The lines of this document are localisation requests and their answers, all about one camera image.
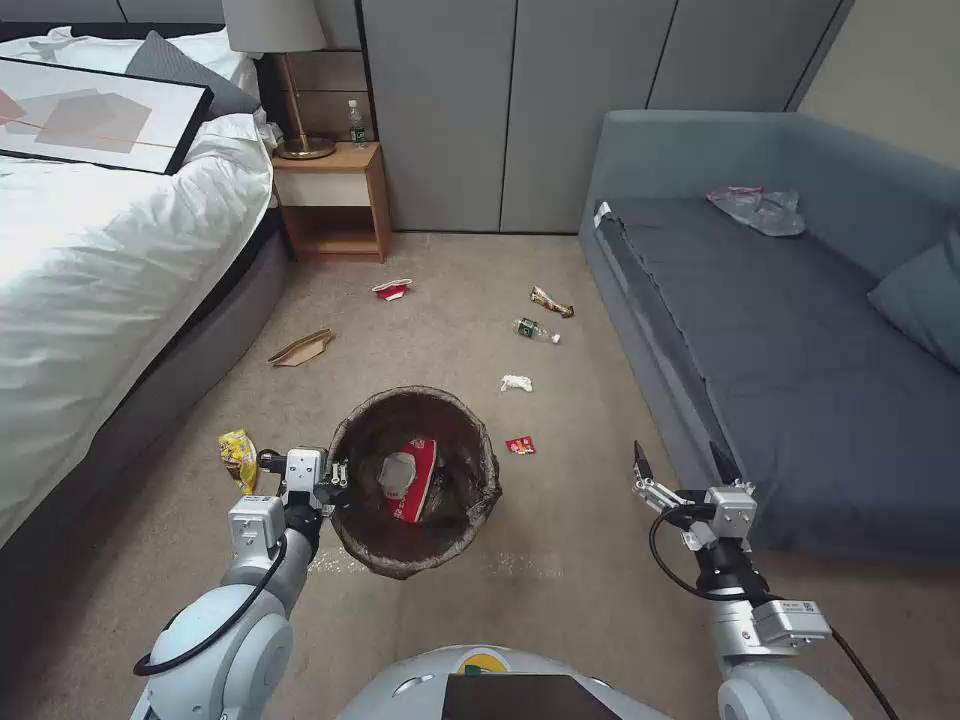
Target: white duvet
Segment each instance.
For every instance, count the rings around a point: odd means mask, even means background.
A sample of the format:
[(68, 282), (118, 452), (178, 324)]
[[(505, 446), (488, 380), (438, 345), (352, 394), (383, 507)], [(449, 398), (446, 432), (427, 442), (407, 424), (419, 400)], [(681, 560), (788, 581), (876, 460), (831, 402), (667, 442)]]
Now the white duvet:
[(273, 172), (249, 115), (174, 176), (0, 158), (0, 544), (230, 266)]

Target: bed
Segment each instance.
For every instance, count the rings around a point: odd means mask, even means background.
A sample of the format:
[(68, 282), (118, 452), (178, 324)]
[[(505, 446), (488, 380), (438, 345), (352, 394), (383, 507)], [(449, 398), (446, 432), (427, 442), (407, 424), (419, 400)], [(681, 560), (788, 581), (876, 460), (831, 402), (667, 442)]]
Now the bed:
[[(105, 28), (192, 35), (211, 69), (255, 81), (210, 26)], [(0, 55), (116, 70), (138, 42), (40, 32), (3, 24), (0, 40), (37, 37)], [(256, 338), (287, 260), (272, 141), (261, 111), (205, 122), (173, 176), (0, 157), (0, 544), (49, 532), (119, 477)]]

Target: gold lamp base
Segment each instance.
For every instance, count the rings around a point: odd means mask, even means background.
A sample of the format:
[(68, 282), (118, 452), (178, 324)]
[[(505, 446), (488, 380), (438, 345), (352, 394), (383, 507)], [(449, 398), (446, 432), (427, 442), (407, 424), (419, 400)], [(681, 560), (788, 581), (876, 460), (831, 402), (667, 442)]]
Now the gold lamp base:
[(322, 137), (308, 137), (303, 139), (292, 137), (284, 140), (277, 148), (277, 155), (287, 160), (316, 160), (318, 157), (332, 155), (337, 150), (332, 140)]

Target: nightstand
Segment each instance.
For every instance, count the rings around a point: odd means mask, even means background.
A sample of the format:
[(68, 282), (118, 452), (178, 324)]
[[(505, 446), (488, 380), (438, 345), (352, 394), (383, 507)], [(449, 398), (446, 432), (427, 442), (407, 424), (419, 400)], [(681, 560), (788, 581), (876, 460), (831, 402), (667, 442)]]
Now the nightstand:
[(376, 260), (390, 244), (379, 143), (337, 143), (317, 160), (273, 158), (283, 221), (299, 260)]

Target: water bottle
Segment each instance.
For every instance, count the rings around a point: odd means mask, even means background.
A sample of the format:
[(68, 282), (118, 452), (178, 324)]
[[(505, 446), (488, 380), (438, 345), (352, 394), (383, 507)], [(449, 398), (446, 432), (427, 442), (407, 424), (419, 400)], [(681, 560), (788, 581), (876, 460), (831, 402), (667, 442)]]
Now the water bottle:
[(363, 126), (363, 114), (357, 107), (356, 100), (347, 103), (350, 106), (350, 140), (356, 147), (367, 146), (367, 129)]
[(545, 340), (554, 345), (560, 342), (560, 336), (547, 327), (530, 318), (520, 318), (513, 321), (513, 331), (517, 335), (528, 337), (531, 340)]

